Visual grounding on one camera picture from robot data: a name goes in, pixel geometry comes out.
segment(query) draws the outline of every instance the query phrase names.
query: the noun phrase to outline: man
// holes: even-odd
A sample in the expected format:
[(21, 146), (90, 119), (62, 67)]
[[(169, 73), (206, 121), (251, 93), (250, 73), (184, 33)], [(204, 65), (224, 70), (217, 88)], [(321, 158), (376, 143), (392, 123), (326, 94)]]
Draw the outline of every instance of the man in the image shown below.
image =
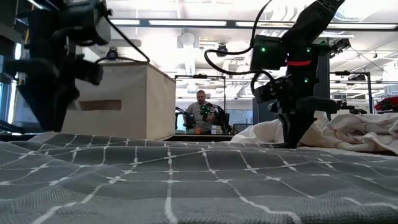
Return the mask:
[(203, 115), (200, 114), (200, 106), (206, 105), (208, 103), (206, 102), (206, 93), (203, 90), (199, 90), (197, 92), (197, 100), (197, 102), (189, 105), (186, 112), (193, 115), (193, 117), (195, 118), (195, 132), (199, 129), (200, 134), (211, 134), (213, 115), (209, 113), (209, 115), (207, 116), (207, 121), (203, 121)]

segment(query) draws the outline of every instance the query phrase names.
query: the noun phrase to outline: white cloth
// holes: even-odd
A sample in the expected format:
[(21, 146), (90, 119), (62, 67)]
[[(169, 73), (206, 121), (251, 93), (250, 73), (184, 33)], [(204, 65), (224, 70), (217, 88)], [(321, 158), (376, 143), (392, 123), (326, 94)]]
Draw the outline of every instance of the white cloth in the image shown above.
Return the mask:
[[(398, 113), (341, 114), (328, 123), (326, 113), (316, 111), (317, 120), (300, 140), (312, 147), (357, 152), (393, 151), (398, 154)], [(231, 142), (283, 143), (282, 124), (274, 120), (250, 126)]]

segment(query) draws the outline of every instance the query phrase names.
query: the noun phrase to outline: ceiling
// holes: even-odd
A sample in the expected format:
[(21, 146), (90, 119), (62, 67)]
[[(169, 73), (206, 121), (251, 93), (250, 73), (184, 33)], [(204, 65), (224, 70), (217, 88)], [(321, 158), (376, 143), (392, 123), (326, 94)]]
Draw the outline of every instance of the ceiling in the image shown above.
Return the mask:
[[(294, 21), (299, 12), (313, 0), (274, 0), (266, 9), (261, 20)], [(221, 19), (253, 21), (258, 10), (266, 3), (265, 0), (107, 0), (108, 8), (114, 12), (113, 18), (123, 19)], [(335, 22), (378, 22), (388, 23), (398, 21), (398, 1), (396, 0), (346, 0), (333, 21)], [(149, 27), (121, 27), (130, 39), (141, 41), (140, 49), (150, 58), (151, 63), (163, 72), (174, 76), (184, 75), (186, 66), (194, 66), (195, 73), (207, 75), (221, 75), (213, 70), (204, 60), (203, 52), (209, 48), (217, 48), (218, 44), (226, 44), (229, 51), (239, 51), (247, 48), (251, 31), (248, 29), (197, 29), (197, 28), (149, 28)], [(199, 47), (189, 51), (178, 48), (177, 37), (184, 33), (191, 33), (199, 40)], [(279, 31), (258, 30), (258, 34), (280, 36)], [(344, 32), (339, 34), (351, 35), (349, 39), (352, 49), (344, 51), (330, 60), (331, 71), (363, 71), (364, 68), (372, 72), (373, 80), (384, 78), (385, 65), (394, 63), (398, 58), (398, 32)], [(121, 37), (113, 30), (113, 39)], [(118, 47), (118, 51), (126, 56), (143, 60), (134, 49)], [(240, 57), (218, 58), (210, 55), (213, 62), (220, 67), (232, 70), (246, 70), (249, 55)], [(390, 80), (398, 80), (393, 76), (394, 69), (388, 71)], [(274, 72), (275, 76), (283, 71)], [(331, 80), (343, 80), (331, 75)], [(177, 83), (177, 95), (192, 96), (187, 92), (188, 86), (196, 85), (199, 89), (208, 90), (212, 96), (223, 96), (222, 83), (201, 82), (192, 83), (182, 81)], [(249, 95), (247, 83), (229, 82), (228, 97)], [(346, 92), (346, 86), (332, 84), (332, 91)], [(356, 86), (350, 93), (366, 93), (363, 86)]]

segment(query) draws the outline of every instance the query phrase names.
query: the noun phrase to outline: red object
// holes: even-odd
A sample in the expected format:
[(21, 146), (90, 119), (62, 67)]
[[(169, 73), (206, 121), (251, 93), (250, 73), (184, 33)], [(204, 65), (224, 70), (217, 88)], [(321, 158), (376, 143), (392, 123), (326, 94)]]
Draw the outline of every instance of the red object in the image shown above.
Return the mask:
[(287, 65), (290, 66), (307, 66), (311, 64), (311, 60), (303, 61), (303, 62), (293, 62), (293, 61), (287, 61)]
[(378, 103), (376, 106), (374, 106), (374, 109), (376, 109), (378, 111), (382, 111), (381, 105), (385, 102), (389, 102), (393, 105), (398, 105), (398, 96), (394, 96), (394, 97), (390, 97), (390, 98), (386, 98), (386, 99), (382, 100), (380, 103)]

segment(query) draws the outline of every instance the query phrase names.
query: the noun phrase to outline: beige storage box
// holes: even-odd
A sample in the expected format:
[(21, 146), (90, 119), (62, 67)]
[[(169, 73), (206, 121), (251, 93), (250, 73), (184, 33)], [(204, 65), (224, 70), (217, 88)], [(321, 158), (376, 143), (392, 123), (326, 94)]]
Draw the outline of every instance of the beige storage box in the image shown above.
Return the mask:
[(105, 63), (99, 86), (80, 80), (62, 132), (166, 139), (175, 132), (175, 81), (152, 65)]

